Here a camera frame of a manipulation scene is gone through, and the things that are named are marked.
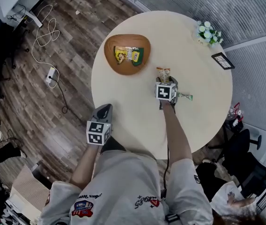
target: flower pot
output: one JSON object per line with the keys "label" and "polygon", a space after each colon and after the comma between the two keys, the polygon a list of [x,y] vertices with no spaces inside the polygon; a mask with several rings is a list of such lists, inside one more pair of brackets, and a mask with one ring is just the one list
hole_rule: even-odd
{"label": "flower pot", "polygon": [[202,37],[197,37],[197,33],[193,32],[192,33],[192,38],[195,42],[201,44],[202,46],[208,46],[208,42],[206,42]]}

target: black pants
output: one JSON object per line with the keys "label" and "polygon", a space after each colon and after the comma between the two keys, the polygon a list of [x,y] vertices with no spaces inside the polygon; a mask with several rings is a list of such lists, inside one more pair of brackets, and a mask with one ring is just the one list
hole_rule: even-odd
{"label": "black pants", "polygon": [[102,154],[103,152],[110,150],[126,151],[126,149],[121,144],[119,144],[118,141],[116,141],[113,137],[110,137],[108,139],[107,143],[105,143],[105,145],[102,147],[100,153]]}
{"label": "black pants", "polygon": [[227,183],[225,180],[214,176],[216,165],[212,163],[202,163],[196,169],[204,193],[211,202],[217,191]]}
{"label": "black pants", "polygon": [[12,143],[7,143],[4,147],[0,148],[0,163],[4,162],[8,158],[19,157],[21,151],[19,148],[15,148]]}

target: power plug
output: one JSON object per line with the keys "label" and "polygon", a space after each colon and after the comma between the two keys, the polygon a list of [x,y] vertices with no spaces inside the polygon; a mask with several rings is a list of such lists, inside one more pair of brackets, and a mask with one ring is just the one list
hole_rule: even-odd
{"label": "power plug", "polygon": [[48,84],[50,84],[51,81],[52,81],[52,79],[49,78],[49,77],[53,77],[54,76],[54,73],[55,73],[55,68],[53,68],[53,67],[50,68],[49,73],[48,73],[48,76],[47,76],[47,78],[45,80]]}

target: black photo frame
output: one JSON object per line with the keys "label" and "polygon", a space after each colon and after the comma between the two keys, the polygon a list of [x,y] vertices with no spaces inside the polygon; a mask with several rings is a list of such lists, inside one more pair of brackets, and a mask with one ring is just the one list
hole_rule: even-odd
{"label": "black photo frame", "polygon": [[234,65],[229,61],[229,59],[222,53],[219,52],[211,56],[224,70],[234,69]]}

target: brown tray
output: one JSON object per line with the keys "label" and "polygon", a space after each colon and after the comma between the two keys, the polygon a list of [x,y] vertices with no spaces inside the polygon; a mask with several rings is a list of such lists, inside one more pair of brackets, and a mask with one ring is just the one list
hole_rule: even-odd
{"label": "brown tray", "polygon": [[[144,54],[142,63],[134,66],[130,60],[124,60],[118,64],[114,56],[114,46],[124,47],[143,47]],[[151,52],[151,44],[149,40],[142,35],[137,34],[120,34],[108,38],[105,42],[104,53],[110,67],[118,74],[133,75],[144,68]]]}

